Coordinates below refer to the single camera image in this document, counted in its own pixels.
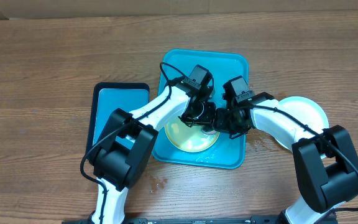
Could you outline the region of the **yellow-green plate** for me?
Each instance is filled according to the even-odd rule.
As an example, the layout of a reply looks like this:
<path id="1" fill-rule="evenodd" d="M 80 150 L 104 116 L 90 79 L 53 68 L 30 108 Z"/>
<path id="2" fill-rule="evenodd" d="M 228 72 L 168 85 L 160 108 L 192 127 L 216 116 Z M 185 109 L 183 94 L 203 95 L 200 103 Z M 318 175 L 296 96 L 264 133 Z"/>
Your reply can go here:
<path id="1" fill-rule="evenodd" d="M 185 152 L 201 152 L 210 148 L 220 135 L 217 131 L 204 133 L 202 126 L 188 127 L 179 118 L 165 125 L 168 140 Z"/>

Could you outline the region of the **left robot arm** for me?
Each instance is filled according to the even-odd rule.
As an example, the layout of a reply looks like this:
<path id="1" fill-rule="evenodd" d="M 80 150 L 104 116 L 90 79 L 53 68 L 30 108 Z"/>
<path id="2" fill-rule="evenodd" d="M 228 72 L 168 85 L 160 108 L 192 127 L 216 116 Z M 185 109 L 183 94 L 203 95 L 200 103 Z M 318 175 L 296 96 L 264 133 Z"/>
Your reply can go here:
<path id="1" fill-rule="evenodd" d="M 118 108 L 111 113 L 98 140 L 82 158 L 94 169 L 94 175 L 86 178 L 99 187 L 91 223 L 124 221 L 127 193 L 143 174 L 159 131 L 181 116 L 199 124 L 209 110 L 213 91 L 209 80 L 196 83 L 189 78 L 174 78 L 145 106 L 130 112 Z"/>

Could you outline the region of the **light blue plate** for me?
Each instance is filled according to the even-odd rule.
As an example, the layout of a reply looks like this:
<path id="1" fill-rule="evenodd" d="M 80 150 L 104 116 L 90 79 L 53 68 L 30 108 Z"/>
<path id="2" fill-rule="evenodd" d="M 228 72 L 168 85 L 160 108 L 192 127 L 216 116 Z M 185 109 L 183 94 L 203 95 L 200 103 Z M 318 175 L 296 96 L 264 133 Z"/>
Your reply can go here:
<path id="1" fill-rule="evenodd" d="M 323 129 L 329 128 L 326 113 L 311 99 L 291 96 L 278 101 L 276 106 L 319 134 L 323 133 Z M 274 125 L 269 134 L 289 151 L 292 151 L 291 145 L 300 139 L 310 139 L 314 136 L 287 116 L 280 113 L 277 116 L 279 124 Z"/>

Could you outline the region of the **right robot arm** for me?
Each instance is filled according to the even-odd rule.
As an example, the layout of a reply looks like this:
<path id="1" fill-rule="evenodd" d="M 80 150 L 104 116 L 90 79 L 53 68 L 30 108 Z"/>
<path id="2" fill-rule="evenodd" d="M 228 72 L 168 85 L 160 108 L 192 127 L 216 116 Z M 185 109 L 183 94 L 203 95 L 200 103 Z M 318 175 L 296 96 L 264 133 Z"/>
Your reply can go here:
<path id="1" fill-rule="evenodd" d="M 336 223 L 332 213 L 358 196 L 358 155 L 349 132 L 328 126 L 314 101 L 292 96 L 277 100 L 266 92 L 225 93 L 214 128 L 235 137 L 258 129 L 293 155 L 299 199 L 275 217 L 276 223 Z M 358 207 L 346 208 L 358 212 Z"/>

